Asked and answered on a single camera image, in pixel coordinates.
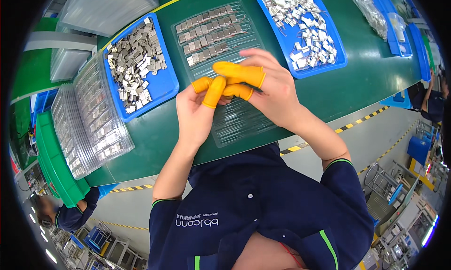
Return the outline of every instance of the navy blue work shirt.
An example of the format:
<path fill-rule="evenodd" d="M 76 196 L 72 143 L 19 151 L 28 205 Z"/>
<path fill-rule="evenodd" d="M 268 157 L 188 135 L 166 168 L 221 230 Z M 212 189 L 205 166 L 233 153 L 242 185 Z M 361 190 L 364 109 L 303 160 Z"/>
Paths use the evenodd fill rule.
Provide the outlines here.
<path fill-rule="evenodd" d="M 55 216 L 55 227 L 68 232 L 80 229 L 87 222 L 89 217 L 91 217 L 97 207 L 99 188 L 91 188 L 85 195 L 84 200 L 87 202 L 85 211 L 81 211 L 77 206 L 67 208 L 66 205 L 63 205 L 60 207 Z"/>
<path fill-rule="evenodd" d="M 414 109 L 421 109 L 421 104 L 423 103 L 424 95 L 417 95 L 412 101 L 412 106 Z M 430 121 L 441 122 L 443 119 L 443 110 L 445 108 L 446 99 L 443 98 L 443 94 L 438 91 L 431 91 L 429 99 L 426 101 L 427 111 L 421 110 L 421 115 Z"/>
<path fill-rule="evenodd" d="M 270 144 L 194 166 L 189 182 L 184 200 L 152 205 L 151 270 L 230 270 L 254 232 L 296 250 L 308 269 L 353 269 L 373 240 L 364 193 L 345 159 L 319 183 L 286 166 Z"/>

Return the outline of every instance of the green plastic tray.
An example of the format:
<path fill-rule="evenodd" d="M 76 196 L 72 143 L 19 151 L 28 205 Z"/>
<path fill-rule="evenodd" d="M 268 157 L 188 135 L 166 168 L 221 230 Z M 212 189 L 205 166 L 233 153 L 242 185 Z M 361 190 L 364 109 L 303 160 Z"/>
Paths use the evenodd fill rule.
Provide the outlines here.
<path fill-rule="evenodd" d="M 42 173 L 47 183 L 53 183 L 56 192 L 68 208 L 75 207 L 89 192 L 89 185 L 85 179 L 75 180 L 72 176 L 59 145 L 49 110 L 37 115 L 36 144 L 39 150 L 39 164 L 43 167 Z"/>

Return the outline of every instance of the red wire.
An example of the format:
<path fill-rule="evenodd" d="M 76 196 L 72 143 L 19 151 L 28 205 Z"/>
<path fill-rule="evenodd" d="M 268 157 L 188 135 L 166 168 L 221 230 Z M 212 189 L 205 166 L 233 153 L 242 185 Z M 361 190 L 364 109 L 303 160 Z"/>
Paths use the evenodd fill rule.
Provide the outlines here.
<path fill-rule="evenodd" d="M 286 246 L 284 246 L 284 244 L 282 244 L 281 242 L 279 242 L 283 248 L 290 254 L 290 256 L 296 261 L 296 264 L 302 268 L 301 263 L 299 263 L 299 261 L 296 259 L 296 257 L 286 248 Z"/>

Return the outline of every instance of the green shirt trim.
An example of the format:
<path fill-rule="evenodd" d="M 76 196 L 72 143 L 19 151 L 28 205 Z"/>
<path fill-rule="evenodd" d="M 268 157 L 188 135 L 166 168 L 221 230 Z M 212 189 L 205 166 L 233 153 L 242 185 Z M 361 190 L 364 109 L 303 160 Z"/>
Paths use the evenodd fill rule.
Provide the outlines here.
<path fill-rule="evenodd" d="M 177 199 L 162 199 L 162 200 L 157 200 L 157 201 L 154 201 L 154 203 L 152 204 L 152 208 L 153 208 L 153 206 L 157 203 L 157 202 L 161 202 L 161 201 L 178 201 Z"/>
<path fill-rule="evenodd" d="M 58 227 L 58 217 L 59 217 L 59 211 L 58 211 L 58 213 L 57 213 L 56 216 L 55 216 L 55 227 L 56 227 L 56 228 L 59 228 L 59 227 Z"/>
<path fill-rule="evenodd" d="M 194 257 L 194 270 L 200 270 L 200 256 Z"/>
<path fill-rule="evenodd" d="M 335 260 L 335 269 L 338 270 L 337 255 L 335 254 L 335 250 L 332 247 L 332 244 L 330 243 L 329 239 L 327 238 L 324 230 L 319 231 L 319 233 L 320 233 L 321 237 L 323 238 L 324 242 L 326 243 L 327 247 L 329 248 L 330 252 L 332 253 L 332 256 L 334 257 L 334 260 Z"/>
<path fill-rule="evenodd" d="M 335 163 L 335 162 L 339 162 L 339 161 L 346 161 L 347 163 L 349 163 L 350 165 L 352 165 L 352 162 L 350 162 L 350 161 L 347 160 L 347 159 L 338 159 L 338 160 L 332 161 L 332 162 L 326 167 L 326 169 L 328 169 L 329 166 L 330 166 L 331 164 L 333 164 L 333 163 Z"/>

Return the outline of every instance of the stacked plastic trays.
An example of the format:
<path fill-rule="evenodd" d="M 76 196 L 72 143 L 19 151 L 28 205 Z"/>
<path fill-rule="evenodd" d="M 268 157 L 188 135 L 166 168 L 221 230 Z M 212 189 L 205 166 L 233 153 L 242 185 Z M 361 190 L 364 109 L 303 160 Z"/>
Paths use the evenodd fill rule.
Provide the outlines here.
<path fill-rule="evenodd" d="M 62 85 L 52 105 L 52 118 L 59 144 L 73 177 L 78 180 L 99 168 L 90 148 L 70 84 Z"/>
<path fill-rule="evenodd" d="M 67 0 L 59 22 L 106 37 L 159 6 L 158 0 Z"/>
<path fill-rule="evenodd" d="M 117 115 L 99 55 L 89 60 L 73 84 L 60 87 L 51 111 L 63 155 L 76 180 L 134 148 Z"/>
<path fill-rule="evenodd" d="M 57 26 L 55 31 L 91 36 L 89 33 L 69 29 L 60 25 Z M 64 48 L 52 49 L 50 60 L 50 81 L 60 82 L 71 80 L 89 55 L 91 55 L 91 52 L 84 50 Z"/>
<path fill-rule="evenodd" d="M 89 145 L 103 165 L 131 151 L 134 144 L 114 106 L 101 55 L 89 60 L 76 76 L 74 88 Z"/>

